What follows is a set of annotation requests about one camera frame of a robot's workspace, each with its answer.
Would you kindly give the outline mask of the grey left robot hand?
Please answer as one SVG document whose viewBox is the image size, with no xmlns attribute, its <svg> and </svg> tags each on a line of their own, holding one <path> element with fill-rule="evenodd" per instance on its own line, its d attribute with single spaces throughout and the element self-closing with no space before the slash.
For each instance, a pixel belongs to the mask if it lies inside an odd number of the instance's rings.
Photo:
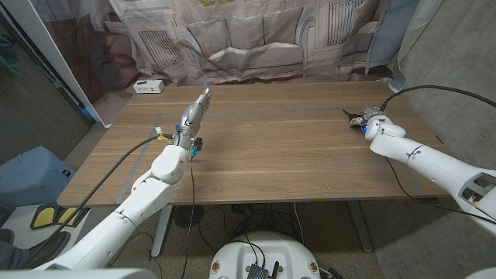
<svg viewBox="0 0 496 279">
<path fill-rule="evenodd" d="M 173 144 L 189 150 L 194 142 L 194 137 L 200 130 L 203 115 L 210 106 L 211 95 L 206 88 L 198 98 L 189 105 L 181 115 L 176 125 L 177 134 L 173 138 Z"/>
</svg>

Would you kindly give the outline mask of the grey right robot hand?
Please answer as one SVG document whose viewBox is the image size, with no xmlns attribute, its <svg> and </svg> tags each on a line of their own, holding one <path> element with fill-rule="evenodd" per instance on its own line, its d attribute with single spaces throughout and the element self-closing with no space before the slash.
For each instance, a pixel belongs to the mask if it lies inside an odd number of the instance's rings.
<svg viewBox="0 0 496 279">
<path fill-rule="evenodd" d="M 377 106 L 367 105 L 364 107 L 364 110 L 359 113 L 348 113 L 344 111 L 349 119 L 350 119 L 350 127 L 352 128 L 361 128 L 364 129 L 367 126 L 367 123 L 374 116 L 383 115 L 388 116 L 386 111 L 381 110 Z"/>
</svg>

